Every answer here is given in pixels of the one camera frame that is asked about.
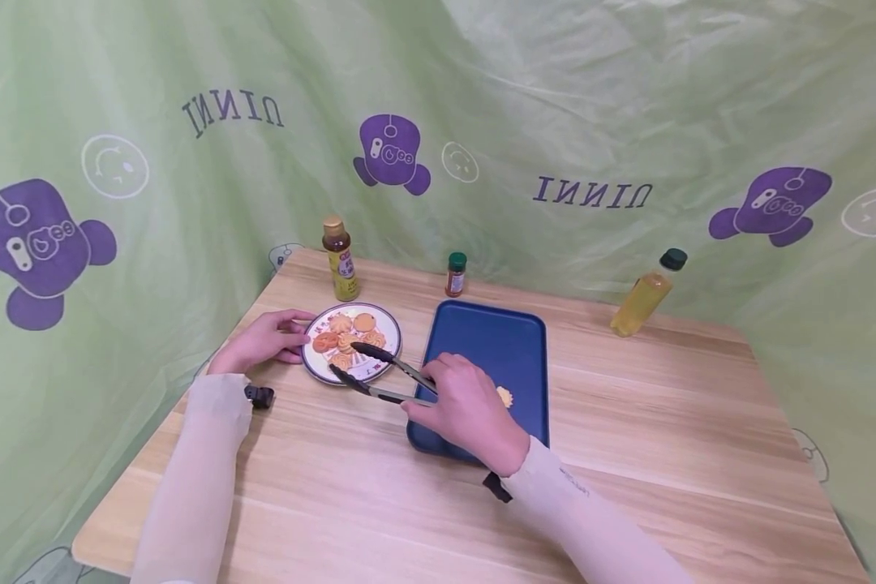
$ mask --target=arm sleeve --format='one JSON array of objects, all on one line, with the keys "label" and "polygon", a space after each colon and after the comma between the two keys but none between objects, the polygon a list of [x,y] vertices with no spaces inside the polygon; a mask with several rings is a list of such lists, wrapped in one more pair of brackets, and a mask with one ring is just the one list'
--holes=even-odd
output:
[{"label": "arm sleeve", "polygon": [[588,584],[692,584],[658,542],[531,438],[522,468],[502,485],[530,526],[560,545]]},{"label": "arm sleeve", "polygon": [[237,450],[252,415],[246,387],[245,376],[215,375],[188,389],[185,423],[144,523],[131,584],[217,581]]}]

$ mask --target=person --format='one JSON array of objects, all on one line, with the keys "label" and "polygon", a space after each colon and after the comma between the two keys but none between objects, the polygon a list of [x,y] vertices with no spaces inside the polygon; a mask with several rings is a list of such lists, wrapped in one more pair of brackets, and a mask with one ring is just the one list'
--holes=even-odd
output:
[{"label": "person", "polygon": [[[314,315],[282,310],[260,315],[231,338],[187,393],[185,422],[152,500],[136,551],[133,584],[217,581],[234,502],[237,450],[252,405],[247,371],[276,360],[301,363]],[[442,354],[422,373],[438,401],[402,409],[466,449],[500,477],[530,526],[561,546],[590,584],[679,584],[692,579],[672,556],[596,491],[575,479],[551,450],[510,416],[486,373],[461,355]],[[487,491],[487,498],[493,495]]]}]

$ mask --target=white plate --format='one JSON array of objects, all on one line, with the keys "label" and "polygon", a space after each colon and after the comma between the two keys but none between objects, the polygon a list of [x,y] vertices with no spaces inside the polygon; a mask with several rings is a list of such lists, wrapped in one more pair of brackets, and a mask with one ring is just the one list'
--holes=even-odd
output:
[{"label": "white plate", "polygon": [[335,315],[344,315],[351,321],[350,331],[339,333],[339,336],[342,337],[345,336],[345,334],[354,334],[354,336],[360,337],[360,340],[362,340],[364,333],[353,328],[353,321],[359,317],[359,315],[364,313],[371,315],[371,317],[376,320],[374,332],[378,331],[379,333],[383,333],[383,349],[393,353],[393,355],[399,354],[399,350],[402,347],[402,333],[399,332],[399,324],[397,324],[393,315],[390,315],[383,308],[369,305],[369,303],[343,303],[337,307],[325,310],[319,315],[319,318],[313,320],[308,326],[308,336],[311,338],[311,342],[302,348],[302,361],[305,364],[305,368],[308,369],[308,373],[319,381],[330,383],[332,385],[344,385],[336,376],[334,376],[331,369],[328,369],[328,363],[331,363],[333,359],[342,361],[342,363],[335,362],[334,364],[338,365],[341,369],[346,370],[347,373],[350,373],[352,376],[357,377],[360,381],[374,380],[376,377],[383,375],[387,369],[393,366],[376,361],[376,359],[371,359],[370,357],[361,355],[358,352],[345,353],[338,348],[332,348],[321,352],[316,350],[319,349],[319,346],[316,346],[315,344],[316,338],[318,338],[321,333],[326,333],[326,337],[329,337],[327,333],[332,332],[331,322]]}]

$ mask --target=cookie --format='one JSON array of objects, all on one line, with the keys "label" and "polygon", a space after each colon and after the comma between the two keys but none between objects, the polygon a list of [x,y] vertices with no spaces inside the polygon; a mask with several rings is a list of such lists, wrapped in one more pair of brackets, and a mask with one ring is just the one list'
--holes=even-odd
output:
[{"label": "cookie", "polygon": [[376,318],[369,312],[362,312],[354,319],[354,329],[358,333],[369,333],[376,328]]},{"label": "cookie", "polygon": [[350,344],[356,343],[358,340],[360,339],[356,334],[342,334],[341,337],[337,339],[337,349],[346,355],[350,355],[351,353],[356,352]]},{"label": "cookie", "polygon": [[506,410],[513,405],[513,395],[509,392],[509,389],[498,386],[497,394],[500,396],[500,400],[502,400],[502,405],[506,406]]},{"label": "cookie", "polygon": [[331,331],[320,333],[314,341],[311,341],[311,348],[316,353],[326,353],[329,350],[337,349],[337,333]]},{"label": "cookie", "polygon": [[331,363],[332,365],[334,365],[334,367],[346,371],[347,369],[350,369],[352,361],[353,360],[350,355],[344,355],[344,353],[334,353],[334,356],[331,358],[331,361],[328,361],[328,363]]},{"label": "cookie", "polygon": [[378,348],[383,349],[385,346],[385,334],[379,331],[371,331],[364,334],[363,337],[360,337],[360,341],[363,341],[368,345],[378,346]]},{"label": "cookie", "polygon": [[332,333],[349,333],[354,327],[354,321],[348,315],[338,312],[328,320],[328,327]]}]

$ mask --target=yellow bottle cap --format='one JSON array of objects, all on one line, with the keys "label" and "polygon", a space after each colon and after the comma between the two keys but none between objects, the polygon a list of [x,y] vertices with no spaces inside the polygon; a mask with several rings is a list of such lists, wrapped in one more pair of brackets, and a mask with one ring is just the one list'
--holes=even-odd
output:
[{"label": "yellow bottle cap", "polygon": [[344,233],[344,220],[338,215],[328,215],[324,220],[324,234],[340,235]]}]

